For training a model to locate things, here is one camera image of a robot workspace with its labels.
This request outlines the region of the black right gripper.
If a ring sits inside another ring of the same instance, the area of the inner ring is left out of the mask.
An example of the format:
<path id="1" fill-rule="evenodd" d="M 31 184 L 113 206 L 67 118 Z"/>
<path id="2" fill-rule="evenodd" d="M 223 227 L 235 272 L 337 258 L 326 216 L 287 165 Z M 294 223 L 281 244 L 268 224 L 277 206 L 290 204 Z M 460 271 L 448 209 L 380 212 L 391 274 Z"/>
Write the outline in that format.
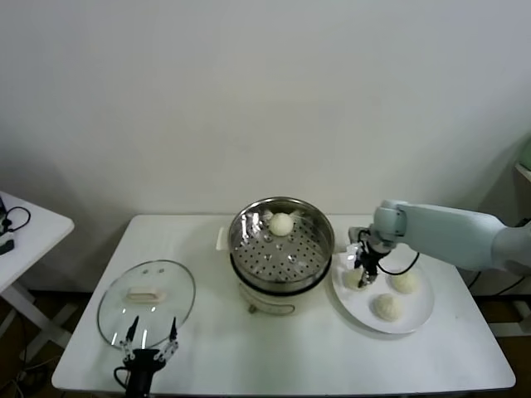
<path id="1" fill-rule="evenodd" d="M 356 288 L 364 289 L 366 282 L 364 281 L 362 254 L 364 253 L 367 257 L 370 257 L 366 261 L 366 280 L 368 284 L 372 284 L 378 277 L 378 262 L 390 254 L 390 246 L 380 240 L 378 235 L 373 235 L 370 231 L 360 231 L 358 233 L 358 243 L 360 248 L 356 251 L 353 273 Z"/>

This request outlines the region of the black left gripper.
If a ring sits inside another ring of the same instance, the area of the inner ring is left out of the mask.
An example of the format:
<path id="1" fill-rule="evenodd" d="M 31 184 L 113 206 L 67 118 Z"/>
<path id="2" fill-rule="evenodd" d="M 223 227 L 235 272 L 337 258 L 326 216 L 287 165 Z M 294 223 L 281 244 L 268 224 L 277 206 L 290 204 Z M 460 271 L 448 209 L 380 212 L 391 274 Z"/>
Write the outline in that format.
<path id="1" fill-rule="evenodd" d="M 173 318 L 168 343 L 161 352 L 159 350 L 133 350 L 132 343 L 138 323 L 139 316 L 136 316 L 128 328 L 125 339 L 119 342 L 123 360 L 126 361 L 126 368 L 131 372 L 155 373 L 163 369 L 164 363 L 167 363 L 178 350 L 177 318 Z"/>

